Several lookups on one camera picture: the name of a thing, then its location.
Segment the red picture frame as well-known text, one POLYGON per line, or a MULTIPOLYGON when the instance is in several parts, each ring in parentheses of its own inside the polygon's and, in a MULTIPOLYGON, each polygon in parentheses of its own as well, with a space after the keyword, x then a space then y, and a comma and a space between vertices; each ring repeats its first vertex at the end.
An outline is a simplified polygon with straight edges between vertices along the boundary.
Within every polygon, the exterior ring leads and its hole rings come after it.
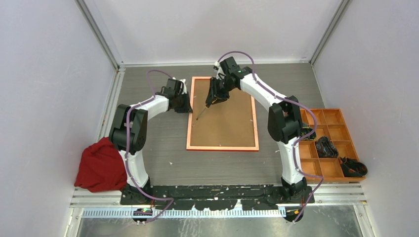
POLYGON ((255 99, 233 89, 227 101, 205 107, 210 77, 192 77, 186 149, 189 151, 259 151, 255 99))

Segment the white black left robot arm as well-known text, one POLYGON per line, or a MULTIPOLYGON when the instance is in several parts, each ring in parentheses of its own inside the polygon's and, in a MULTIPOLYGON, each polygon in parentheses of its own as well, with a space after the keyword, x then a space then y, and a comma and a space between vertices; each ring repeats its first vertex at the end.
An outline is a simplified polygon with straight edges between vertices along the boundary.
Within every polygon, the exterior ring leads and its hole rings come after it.
POLYGON ((114 115, 109 140, 123 159, 127 184, 131 189, 135 188, 132 197, 139 204, 147 204, 151 199, 169 201, 169 198, 152 197, 143 148, 148 121, 170 110, 181 114, 192 112, 185 79, 168 79, 166 86, 152 97, 134 105, 120 104, 114 115))

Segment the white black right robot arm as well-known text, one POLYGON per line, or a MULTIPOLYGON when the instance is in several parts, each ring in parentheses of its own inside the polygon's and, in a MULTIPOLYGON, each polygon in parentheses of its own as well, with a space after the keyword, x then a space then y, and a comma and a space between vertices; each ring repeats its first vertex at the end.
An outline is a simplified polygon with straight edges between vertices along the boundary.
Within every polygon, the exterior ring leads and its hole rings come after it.
POLYGON ((240 67, 233 57, 216 61, 213 68, 216 76, 210 79, 205 106, 225 102, 230 91, 239 89, 267 110, 267 130, 278 144, 282 162, 280 193, 287 202, 296 202, 307 187, 306 178, 299 169, 298 140, 303 123, 297 98, 275 91, 253 69, 240 67))

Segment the black yellow screwdriver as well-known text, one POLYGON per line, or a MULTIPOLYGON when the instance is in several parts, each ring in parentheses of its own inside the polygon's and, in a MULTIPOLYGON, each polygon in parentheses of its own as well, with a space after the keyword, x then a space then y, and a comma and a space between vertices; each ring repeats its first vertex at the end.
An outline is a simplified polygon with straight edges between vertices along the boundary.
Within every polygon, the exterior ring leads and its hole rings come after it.
POLYGON ((212 102, 209 102, 208 104, 206 104, 205 105, 205 107, 203 108, 203 110, 199 113, 199 115, 196 117, 196 120, 198 120, 202 115, 203 115, 203 113, 211 106, 211 105, 213 105, 215 103, 215 100, 214 101, 212 101, 212 102))

